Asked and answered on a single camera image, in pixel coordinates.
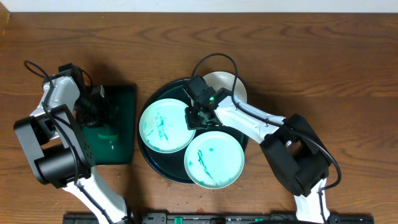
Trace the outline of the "green sponge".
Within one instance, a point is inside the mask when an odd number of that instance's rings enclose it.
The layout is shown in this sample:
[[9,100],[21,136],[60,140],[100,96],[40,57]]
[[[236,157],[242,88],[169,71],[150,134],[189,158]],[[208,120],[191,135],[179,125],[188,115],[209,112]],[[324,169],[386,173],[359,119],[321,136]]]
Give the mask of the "green sponge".
[[119,135],[118,134],[101,134],[101,133],[98,133],[98,137],[100,139],[110,140],[110,141],[119,139]]

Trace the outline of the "white plate with green stains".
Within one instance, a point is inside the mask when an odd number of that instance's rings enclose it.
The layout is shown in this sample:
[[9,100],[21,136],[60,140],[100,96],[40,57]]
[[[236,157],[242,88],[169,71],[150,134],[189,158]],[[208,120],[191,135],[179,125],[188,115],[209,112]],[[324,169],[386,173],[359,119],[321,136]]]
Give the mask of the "white plate with green stains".
[[[213,87],[215,91],[218,91],[220,88],[232,90],[234,78],[235,76],[228,72],[211,72],[203,76],[206,84]],[[236,81],[234,94],[237,95],[240,100],[245,103],[247,102],[247,91],[243,82],[239,78]]]

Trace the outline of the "light green plate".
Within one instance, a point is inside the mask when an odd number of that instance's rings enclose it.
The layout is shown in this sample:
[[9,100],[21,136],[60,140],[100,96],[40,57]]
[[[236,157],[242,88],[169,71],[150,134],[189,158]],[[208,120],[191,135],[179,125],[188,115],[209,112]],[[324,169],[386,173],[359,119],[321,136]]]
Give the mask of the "light green plate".
[[184,167],[191,180],[206,189],[231,185],[244,168],[244,151],[231,135],[209,131],[195,137],[184,155]]
[[163,154],[175,153],[188,146],[196,131],[188,129],[187,107],[186,103],[172,98],[150,104],[139,120],[139,134],[144,144]]

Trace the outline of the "light green plate front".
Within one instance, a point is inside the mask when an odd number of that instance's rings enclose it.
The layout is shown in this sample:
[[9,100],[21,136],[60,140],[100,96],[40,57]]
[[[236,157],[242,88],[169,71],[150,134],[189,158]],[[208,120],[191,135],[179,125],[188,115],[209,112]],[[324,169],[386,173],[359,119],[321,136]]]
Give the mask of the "light green plate front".
[[209,131],[195,137],[184,155],[184,167],[191,180],[206,189],[231,185],[244,168],[244,151],[231,135]]

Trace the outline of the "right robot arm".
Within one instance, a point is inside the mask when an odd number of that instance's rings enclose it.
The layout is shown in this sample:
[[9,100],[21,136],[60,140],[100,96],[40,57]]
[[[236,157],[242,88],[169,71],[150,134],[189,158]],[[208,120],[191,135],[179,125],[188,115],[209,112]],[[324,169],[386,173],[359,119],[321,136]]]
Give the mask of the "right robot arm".
[[266,113],[244,102],[235,89],[215,90],[195,75],[183,86],[192,101],[185,110],[189,129],[233,128],[259,143],[282,186],[295,197],[301,222],[328,223],[325,201],[329,167],[338,164],[299,114],[289,118]]

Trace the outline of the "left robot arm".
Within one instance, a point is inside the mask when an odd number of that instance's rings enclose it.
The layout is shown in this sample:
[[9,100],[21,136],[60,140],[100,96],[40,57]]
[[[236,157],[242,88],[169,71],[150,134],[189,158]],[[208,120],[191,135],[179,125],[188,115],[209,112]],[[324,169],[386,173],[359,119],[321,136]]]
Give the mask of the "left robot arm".
[[43,97],[31,114],[14,123],[14,132],[34,177],[43,185],[71,193],[99,223],[133,223],[123,196],[113,191],[95,168],[123,152],[124,125],[132,108],[121,102],[129,86],[86,84],[88,73],[68,63],[49,75],[31,61],[24,66],[43,79]]

